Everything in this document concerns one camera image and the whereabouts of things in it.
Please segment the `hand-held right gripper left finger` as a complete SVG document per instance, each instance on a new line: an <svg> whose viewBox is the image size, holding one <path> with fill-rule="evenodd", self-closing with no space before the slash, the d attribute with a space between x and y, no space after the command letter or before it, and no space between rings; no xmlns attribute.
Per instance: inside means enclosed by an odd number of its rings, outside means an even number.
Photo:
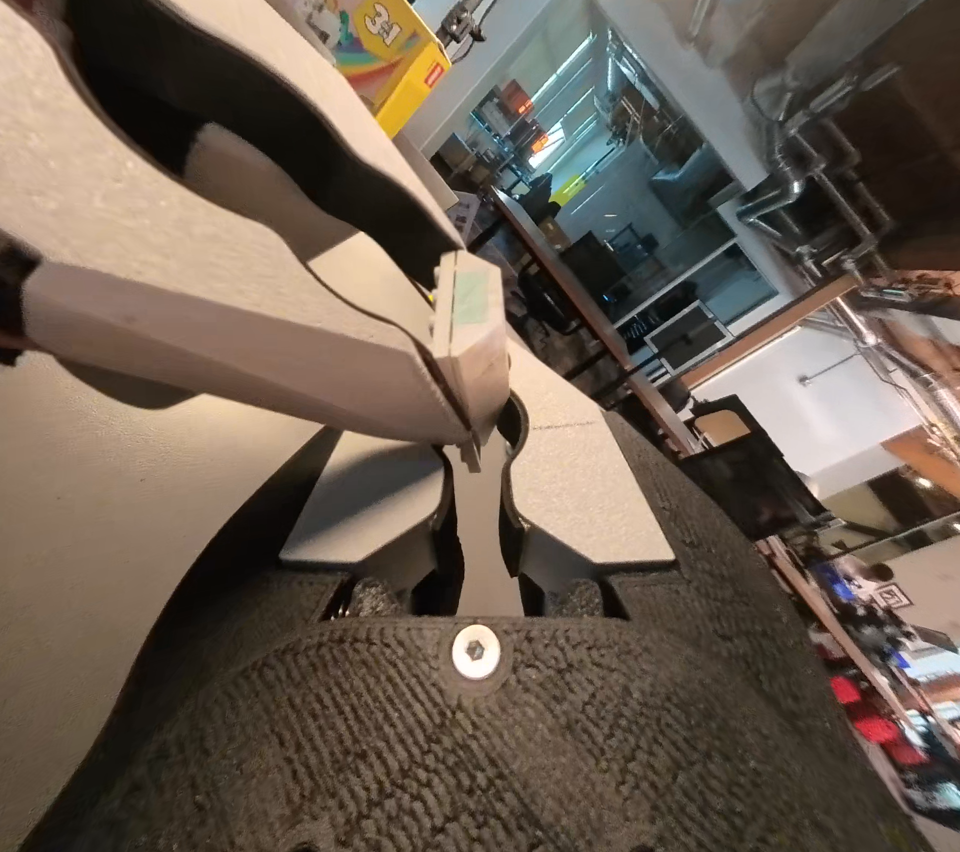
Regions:
<svg viewBox="0 0 960 852"><path fill-rule="evenodd" d="M375 580L413 613L455 612L462 546L446 454L343 433L279 560L294 570Z"/></svg>

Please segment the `white lego assembly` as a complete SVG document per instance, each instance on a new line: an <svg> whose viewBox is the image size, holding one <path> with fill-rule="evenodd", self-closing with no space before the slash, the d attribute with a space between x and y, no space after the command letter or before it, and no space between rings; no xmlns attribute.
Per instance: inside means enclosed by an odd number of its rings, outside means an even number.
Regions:
<svg viewBox="0 0 960 852"><path fill-rule="evenodd" d="M466 251L446 253L435 271L432 302L432 359L465 421L462 461L477 474L511 392L501 272Z"/></svg>

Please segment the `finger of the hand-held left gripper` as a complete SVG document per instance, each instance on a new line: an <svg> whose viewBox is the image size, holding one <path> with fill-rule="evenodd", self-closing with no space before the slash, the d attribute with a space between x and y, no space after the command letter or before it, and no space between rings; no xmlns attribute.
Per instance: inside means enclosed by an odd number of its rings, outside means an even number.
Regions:
<svg viewBox="0 0 960 852"><path fill-rule="evenodd" d="M299 261L102 121L2 3L2 237L33 253L25 336L67 363L381 438L459 445L430 308L360 234Z"/></svg>
<svg viewBox="0 0 960 852"><path fill-rule="evenodd" d="M214 123L392 259L462 241L350 85L266 0L67 0L92 66Z"/></svg>

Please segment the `metal ventilation duct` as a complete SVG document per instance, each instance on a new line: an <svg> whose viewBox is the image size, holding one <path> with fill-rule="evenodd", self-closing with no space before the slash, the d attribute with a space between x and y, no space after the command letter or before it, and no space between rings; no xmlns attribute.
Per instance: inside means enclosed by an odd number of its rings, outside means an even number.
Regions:
<svg viewBox="0 0 960 852"><path fill-rule="evenodd" d="M757 80L749 102L760 119L770 173L737 212L798 269L830 269L857 282L896 282L882 246L896 223L861 174L863 155L836 116L890 82L889 63L850 67L821 89L801 90L785 69Z"/></svg>

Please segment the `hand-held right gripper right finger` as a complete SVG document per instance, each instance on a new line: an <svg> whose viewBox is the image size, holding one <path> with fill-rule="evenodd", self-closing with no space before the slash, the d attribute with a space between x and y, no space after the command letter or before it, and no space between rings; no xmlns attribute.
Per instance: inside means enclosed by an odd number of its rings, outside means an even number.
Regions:
<svg viewBox="0 0 960 852"><path fill-rule="evenodd" d="M510 394L498 542L522 616L579 581L661 572L676 555L607 418L593 400L508 340Z"/></svg>

